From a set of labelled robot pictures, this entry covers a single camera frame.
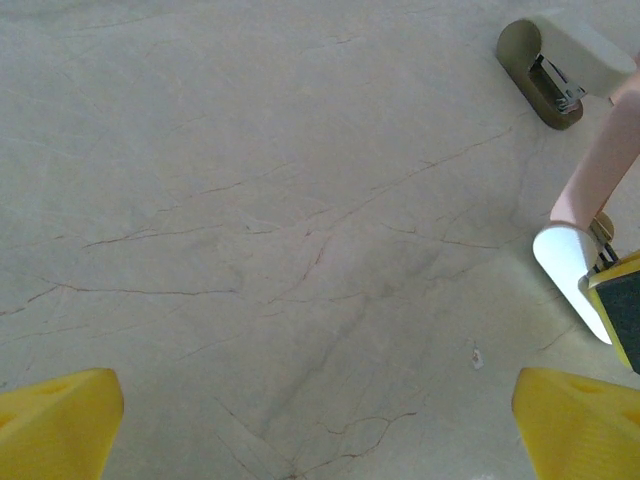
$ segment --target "pink handle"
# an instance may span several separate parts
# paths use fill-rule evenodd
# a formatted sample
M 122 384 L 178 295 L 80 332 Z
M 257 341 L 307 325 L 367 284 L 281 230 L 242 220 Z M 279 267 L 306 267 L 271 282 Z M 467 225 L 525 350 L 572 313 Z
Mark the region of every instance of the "pink handle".
M 587 231 L 640 155 L 640 92 L 626 92 L 551 210 L 551 221 Z

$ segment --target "beige stapler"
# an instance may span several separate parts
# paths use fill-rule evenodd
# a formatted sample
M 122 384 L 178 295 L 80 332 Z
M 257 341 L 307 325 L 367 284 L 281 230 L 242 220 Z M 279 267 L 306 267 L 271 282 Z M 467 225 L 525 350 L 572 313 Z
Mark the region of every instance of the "beige stapler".
M 509 24 L 497 57 L 540 118 L 565 130 L 582 118 L 587 93 L 607 98 L 636 70 L 634 60 L 563 9 Z

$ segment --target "small debris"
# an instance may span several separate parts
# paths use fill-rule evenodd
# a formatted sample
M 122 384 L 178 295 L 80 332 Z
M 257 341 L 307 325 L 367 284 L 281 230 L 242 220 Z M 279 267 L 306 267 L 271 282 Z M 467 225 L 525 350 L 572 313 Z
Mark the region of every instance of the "small debris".
M 478 345 L 473 344 L 473 355 L 471 356 L 471 362 L 473 363 L 473 368 L 476 370 L 480 370 L 484 367 L 484 360 L 482 359 L 482 353 L 478 348 Z

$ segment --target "yellow object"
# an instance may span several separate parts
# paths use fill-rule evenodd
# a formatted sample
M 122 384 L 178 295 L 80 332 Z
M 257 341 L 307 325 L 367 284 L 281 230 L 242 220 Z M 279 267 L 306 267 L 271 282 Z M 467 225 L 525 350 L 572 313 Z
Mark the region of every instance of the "yellow object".
M 613 343 L 613 346 L 616 349 L 618 358 L 624 365 L 626 365 L 629 368 L 632 368 L 631 361 L 628 356 L 629 352 L 625 351 L 622 345 L 622 342 L 620 340 L 620 336 L 618 335 L 618 332 L 616 331 L 616 329 L 613 326 L 613 323 L 611 322 L 609 313 L 607 312 L 605 305 L 603 305 L 602 300 L 598 295 L 598 291 L 596 287 L 605 282 L 608 282 L 617 278 L 622 278 L 622 277 L 634 274 L 638 271 L 640 271 L 640 251 L 635 252 L 623 259 L 620 259 L 618 262 L 616 262 L 616 264 L 613 267 L 590 277 L 589 285 L 587 287 L 587 297 L 589 298 L 591 305 L 593 305 L 593 308 L 596 310 L 596 312 L 598 312 L 598 315 L 600 315 L 600 319 L 602 320 L 602 323 L 604 324 L 604 327 L 607 330 L 607 333 L 609 334 L 609 338 L 611 339 L 611 342 Z M 638 293 L 634 291 L 630 293 L 634 295 L 638 295 Z M 636 321 L 635 316 L 632 318 L 632 321 L 634 322 Z M 635 340 L 634 338 L 631 338 L 631 339 L 626 338 L 625 341 L 627 344 L 629 343 L 632 344 L 634 351 L 637 351 L 639 345 L 634 344 L 635 341 L 637 340 Z
M 107 369 L 0 395 L 0 479 L 99 479 L 123 411 Z
M 640 478 L 640 391 L 525 368 L 512 407 L 540 480 Z

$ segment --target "stapler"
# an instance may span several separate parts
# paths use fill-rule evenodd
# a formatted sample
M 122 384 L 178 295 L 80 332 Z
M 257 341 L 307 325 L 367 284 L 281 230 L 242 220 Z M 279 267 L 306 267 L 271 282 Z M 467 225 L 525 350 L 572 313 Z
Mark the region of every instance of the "stapler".
M 498 61 L 540 118 L 565 130 L 582 118 L 587 93 L 607 98 L 636 70 L 633 59 L 576 18 L 550 9 L 509 24 Z
M 618 258 L 603 208 L 640 155 L 640 90 L 628 90 L 553 206 L 533 253 L 591 331 L 640 373 L 640 253 Z

